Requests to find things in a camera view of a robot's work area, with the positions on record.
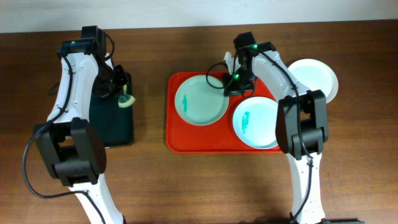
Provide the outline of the green yellow sponge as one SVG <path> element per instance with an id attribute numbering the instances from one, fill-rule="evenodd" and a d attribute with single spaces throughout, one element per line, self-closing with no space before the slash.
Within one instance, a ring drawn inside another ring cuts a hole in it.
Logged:
<path id="1" fill-rule="evenodd" d="M 127 93 L 127 85 L 123 86 L 123 93 L 119 95 L 118 106 L 120 108 L 128 108 L 135 103 L 136 99 Z"/>

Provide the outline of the mint green plate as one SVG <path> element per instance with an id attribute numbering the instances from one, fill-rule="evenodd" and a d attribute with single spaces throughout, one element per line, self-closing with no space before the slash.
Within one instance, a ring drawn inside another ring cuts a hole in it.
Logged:
<path id="1" fill-rule="evenodd" d="M 174 98 L 177 114 L 195 126 L 207 126 L 220 120 L 229 106 L 222 82 L 213 76 L 195 75 L 185 80 Z"/>

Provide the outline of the black plastic tray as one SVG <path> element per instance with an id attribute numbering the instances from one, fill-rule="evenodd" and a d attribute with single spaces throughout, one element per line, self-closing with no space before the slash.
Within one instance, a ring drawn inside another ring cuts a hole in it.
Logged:
<path id="1" fill-rule="evenodd" d="M 127 73 L 127 93 L 132 95 L 131 75 Z M 107 99 L 90 96 L 89 123 L 106 147 L 129 146 L 134 142 L 133 105 L 118 106 L 119 95 Z"/>

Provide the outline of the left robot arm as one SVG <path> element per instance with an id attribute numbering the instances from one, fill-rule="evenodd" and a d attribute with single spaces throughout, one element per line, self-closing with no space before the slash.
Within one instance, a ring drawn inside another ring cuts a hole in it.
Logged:
<path id="1" fill-rule="evenodd" d="M 37 145 L 50 176 L 69 189 L 56 196 L 76 195 L 91 223 L 126 221 L 106 184 L 105 145 L 89 119 L 92 97 L 107 100 L 127 92 L 127 74 L 106 51 L 109 39 L 97 26 L 85 26 L 81 38 L 62 43 L 55 105 L 29 140 Z"/>

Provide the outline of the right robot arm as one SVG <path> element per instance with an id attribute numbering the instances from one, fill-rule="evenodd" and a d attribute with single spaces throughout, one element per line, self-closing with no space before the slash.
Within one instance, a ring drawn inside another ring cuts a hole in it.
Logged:
<path id="1" fill-rule="evenodd" d="M 291 223 L 323 223 L 320 161 L 328 140 L 326 97 L 300 83 L 280 59 L 271 42 L 256 43 L 251 32 L 233 40 L 235 53 L 226 56 L 222 77 L 225 96 L 253 92 L 260 80 L 277 102 L 276 141 L 287 156 L 292 176 Z"/>

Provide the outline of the white plate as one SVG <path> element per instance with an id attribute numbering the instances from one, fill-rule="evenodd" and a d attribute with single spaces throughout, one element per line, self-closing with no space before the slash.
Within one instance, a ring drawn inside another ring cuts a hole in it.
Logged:
<path id="1" fill-rule="evenodd" d="M 335 72 L 325 63 L 305 58 L 293 62 L 288 67 L 292 75 L 310 90 L 321 90 L 326 102 L 331 102 L 338 92 L 338 79 Z"/>

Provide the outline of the red plastic tray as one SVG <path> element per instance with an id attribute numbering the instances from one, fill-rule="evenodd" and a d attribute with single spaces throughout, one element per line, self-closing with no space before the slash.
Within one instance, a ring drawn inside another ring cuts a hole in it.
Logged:
<path id="1" fill-rule="evenodd" d="M 175 95 L 180 85 L 187 79 L 205 72 L 177 72 L 168 79 L 167 115 L 165 140 L 169 149 L 180 154 L 272 154 L 280 153 L 279 146 L 270 149 L 256 149 L 243 143 L 233 129 L 234 109 L 243 100 L 242 96 L 229 98 L 226 113 L 213 124 L 195 126 L 185 122 L 175 109 Z"/>

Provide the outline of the light blue plate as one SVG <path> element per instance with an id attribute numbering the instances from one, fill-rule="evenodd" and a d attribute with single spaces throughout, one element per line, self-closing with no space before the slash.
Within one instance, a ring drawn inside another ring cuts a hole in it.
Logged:
<path id="1" fill-rule="evenodd" d="M 255 149 L 271 149 L 278 145 L 275 136 L 277 103 L 269 98 L 255 96 L 243 100 L 232 118 L 237 137 Z"/>

